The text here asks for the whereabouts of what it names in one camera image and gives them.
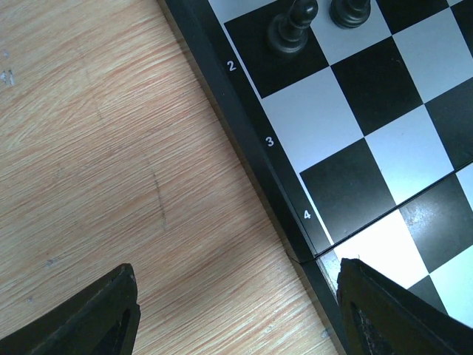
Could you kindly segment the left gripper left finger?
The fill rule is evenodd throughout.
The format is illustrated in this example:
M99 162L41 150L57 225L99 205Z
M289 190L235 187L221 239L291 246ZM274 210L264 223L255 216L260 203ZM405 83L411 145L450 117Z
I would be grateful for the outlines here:
M131 354L139 322L135 273L124 263L1 339L1 353Z

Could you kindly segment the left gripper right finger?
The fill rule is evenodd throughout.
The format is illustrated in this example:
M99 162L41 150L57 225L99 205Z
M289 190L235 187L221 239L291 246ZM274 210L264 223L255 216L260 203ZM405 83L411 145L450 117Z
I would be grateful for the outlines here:
M361 260L342 259L337 283L347 354L472 353L472 328Z

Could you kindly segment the black and white chessboard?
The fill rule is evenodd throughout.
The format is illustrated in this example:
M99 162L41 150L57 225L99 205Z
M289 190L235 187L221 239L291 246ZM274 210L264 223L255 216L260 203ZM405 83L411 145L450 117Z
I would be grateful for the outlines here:
M338 351L341 260L472 328L472 3L331 1L294 57L267 43L294 1L160 7Z

